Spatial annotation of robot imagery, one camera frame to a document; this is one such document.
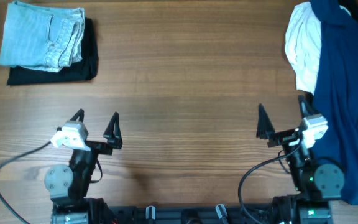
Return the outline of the folded black garment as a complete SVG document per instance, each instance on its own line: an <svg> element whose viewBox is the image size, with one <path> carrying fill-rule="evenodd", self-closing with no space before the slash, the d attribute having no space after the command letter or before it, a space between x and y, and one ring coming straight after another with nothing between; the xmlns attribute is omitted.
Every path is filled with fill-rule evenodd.
<svg viewBox="0 0 358 224"><path fill-rule="evenodd" d="M79 82L92 80L98 72L98 46L93 21L85 18L85 33L81 41L82 60L64 67L59 72L30 70L23 67L10 68L7 85L30 85L43 83Z"/></svg>

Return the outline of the white shirt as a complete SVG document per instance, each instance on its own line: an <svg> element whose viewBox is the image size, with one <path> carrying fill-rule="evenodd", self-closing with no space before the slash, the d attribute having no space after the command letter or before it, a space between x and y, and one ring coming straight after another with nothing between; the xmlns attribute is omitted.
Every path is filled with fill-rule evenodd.
<svg viewBox="0 0 358 224"><path fill-rule="evenodd" d="M285 54L296 74L296 89L314 94L321 55L321 22L311 3L294 7L285 33Z"/></svg>

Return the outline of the dark blue t-shirt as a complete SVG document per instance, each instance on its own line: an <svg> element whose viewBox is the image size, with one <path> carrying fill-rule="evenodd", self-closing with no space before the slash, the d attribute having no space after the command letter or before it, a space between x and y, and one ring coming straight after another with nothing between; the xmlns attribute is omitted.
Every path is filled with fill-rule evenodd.
<svg viewBox="0 0 358 224"><path fill-rule="evenodd" d="M321 22L321 56L313 106L328 130L313 146L316 157L346 171L343 201L358 205L358 22L337 1L311 2Z"/></svg>

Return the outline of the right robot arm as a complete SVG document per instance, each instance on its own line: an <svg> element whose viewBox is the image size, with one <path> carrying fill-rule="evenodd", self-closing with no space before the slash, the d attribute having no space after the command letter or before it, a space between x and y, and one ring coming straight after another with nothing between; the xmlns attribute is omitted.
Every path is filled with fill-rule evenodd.
<svg viewBox="0 0 358 224"><path fill-rule="evenodd" d="M317 158L312 147L328 130L326 118L304 96L298 97L298 127L276 132L263 105L258 106L256 136L268 147L282 147L295 195L274 197L267 209L268 223L332 223L330 201L341 198L344 169L334 159Z"/></svg>

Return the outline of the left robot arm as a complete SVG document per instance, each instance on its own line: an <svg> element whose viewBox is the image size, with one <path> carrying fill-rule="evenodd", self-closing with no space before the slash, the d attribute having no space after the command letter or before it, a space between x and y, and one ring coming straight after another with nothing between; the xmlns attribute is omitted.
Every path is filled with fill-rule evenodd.
<svg viewBox="0 0 358 224"><path fill-rule="evenodd" d="M84 125L83 109L57 128L50 142L56 148L73 150L68 164L51 167L44 184L53 202L51 223L117 223L118 220L107 203L101 198L88 198L90 184L98 183L92 175L101 164L98 156L110 156L114 149L123 145L119 127L119 113L115 112L104 131L105 142L89 141Z"/></svg>

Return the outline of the folded light blue jeans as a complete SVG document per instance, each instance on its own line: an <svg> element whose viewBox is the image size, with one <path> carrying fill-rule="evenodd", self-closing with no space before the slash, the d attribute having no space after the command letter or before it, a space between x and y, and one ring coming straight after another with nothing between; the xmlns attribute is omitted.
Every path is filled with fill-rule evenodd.
<svg viewBox="0 0 358 224"><path fill-rule="evenodd" d="M7 5L0 65L59 72L82 60L85 9Z"/></svg>

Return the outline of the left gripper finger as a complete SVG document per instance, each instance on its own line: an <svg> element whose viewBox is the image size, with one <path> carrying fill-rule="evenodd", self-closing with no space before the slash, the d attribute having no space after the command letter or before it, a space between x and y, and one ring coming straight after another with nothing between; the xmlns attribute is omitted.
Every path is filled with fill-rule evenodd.
<svg viewBox="0 0 358 224"><path fill-rule="evenodd" d="M119 126L119 113L115 112L105 129L103 137L107 140L107 144L114 149L122 149L123 141L121 129Z"/></svg>
<svg viewBox="0 0 358 224"><path fill-rule="evenodd" d="M79 121L83 122L85 117L85 112L83 109L79 109L71 118L70 121Z"/></svg>

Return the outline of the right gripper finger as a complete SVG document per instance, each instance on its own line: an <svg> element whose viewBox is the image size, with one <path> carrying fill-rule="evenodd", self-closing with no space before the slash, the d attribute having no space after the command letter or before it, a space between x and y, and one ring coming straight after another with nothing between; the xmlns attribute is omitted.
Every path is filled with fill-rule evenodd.
<svg viewBox="0 0 358 224"><path fill-rule="evenodd" d="M275 129L262 103L258 105L258 123L256 136L260 139L270 139Z"/></svg>
<svg viewBox="0 0 358 224"><path fill-rule="evenodd" d="M309 101L305 98L304 95L298 96L298 103L300 107L300 114L302 118L313 116L319 113L318 110L312 107Z"/></svg>

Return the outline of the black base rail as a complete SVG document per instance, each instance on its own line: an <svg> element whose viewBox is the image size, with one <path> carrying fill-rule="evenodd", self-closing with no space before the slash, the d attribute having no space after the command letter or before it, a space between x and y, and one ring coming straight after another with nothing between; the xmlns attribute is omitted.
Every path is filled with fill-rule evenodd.
<svg viewBox="0 0 358 224"><path fill-rule="evenodd" d="M279 212L269 205L254 205L249 218L241 207L162 207L150 205L106 207L99 213L90 207L53 209L51 223L314 223L332 224L329 207L300 205L290 212Z"/></svg>

